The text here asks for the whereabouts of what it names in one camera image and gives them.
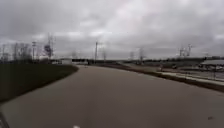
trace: road curb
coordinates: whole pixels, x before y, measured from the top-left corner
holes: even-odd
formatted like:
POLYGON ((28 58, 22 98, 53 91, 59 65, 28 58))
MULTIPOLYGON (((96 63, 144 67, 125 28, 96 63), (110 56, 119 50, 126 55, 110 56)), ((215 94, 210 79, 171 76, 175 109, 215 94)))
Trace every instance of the road curb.
POLYGON ((168 79, 168 80, 178 81, 178 82, 186 83, 189 85, 194 85, 197 87, 202 87, 202 88, 212 89, 212 90, 219 91, 219 92, 224 92, 224 86, 215 84, 215 83, 207 83, 207 82, 190 80, 190 79, 180 78, 180 77, 175 77, 175 76, 170 76, 170 75, 164 75, 164 74, 158 73, 158 72, 150 72, 150 71, 146 72, 146 71, 142 71, 142 70, 132 69, 130 67, 124 67, 124 66, 119 67, 119 65, 99 65, 99 66, 115 68, 115 69, 120 69, 120 70, 126 70, 126 71, 132 71, 132 72, 156 76, 156 77, 160 77, 160 78, 164 78, 164 79, 168 79))

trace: grass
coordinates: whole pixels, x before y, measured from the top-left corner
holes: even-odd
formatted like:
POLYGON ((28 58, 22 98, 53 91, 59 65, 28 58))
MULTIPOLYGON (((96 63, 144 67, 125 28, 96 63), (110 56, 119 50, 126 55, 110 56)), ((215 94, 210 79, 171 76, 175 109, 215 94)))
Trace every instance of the grass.
POLYGON ((0 101, 43 87, 77 70, 51 64, 0 64, 0 101))

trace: gray sky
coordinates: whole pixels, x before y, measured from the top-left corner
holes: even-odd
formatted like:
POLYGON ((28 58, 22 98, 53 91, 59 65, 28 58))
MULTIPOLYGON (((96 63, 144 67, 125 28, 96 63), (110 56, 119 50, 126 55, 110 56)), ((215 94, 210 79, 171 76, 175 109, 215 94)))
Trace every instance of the gray sky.
POLYGON ((95 42, 108 58, 224 55, 223 0, 0 0, 0 44, 46 42, 57 55, 93 58, 95 42))

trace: road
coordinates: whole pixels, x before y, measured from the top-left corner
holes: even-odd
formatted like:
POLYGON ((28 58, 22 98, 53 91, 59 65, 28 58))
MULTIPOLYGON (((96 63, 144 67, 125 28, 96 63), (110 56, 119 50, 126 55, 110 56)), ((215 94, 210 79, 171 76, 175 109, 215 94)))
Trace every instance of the road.
POLYGON ((224 94, 134 72, 80 67, 4 104, 2 111, 11 128, 223 128, 224 94))

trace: utility pole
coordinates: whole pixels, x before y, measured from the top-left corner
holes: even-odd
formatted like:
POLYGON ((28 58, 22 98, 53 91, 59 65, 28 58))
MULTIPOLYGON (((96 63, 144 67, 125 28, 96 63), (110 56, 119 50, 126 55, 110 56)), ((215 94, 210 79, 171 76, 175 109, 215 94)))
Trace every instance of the utility pole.
POLYGON ((96 62, 96 60, 97 60, 97 48, 98 48, 98 42, 96 42, 96 48, 95 48, 95 62, 96 62))

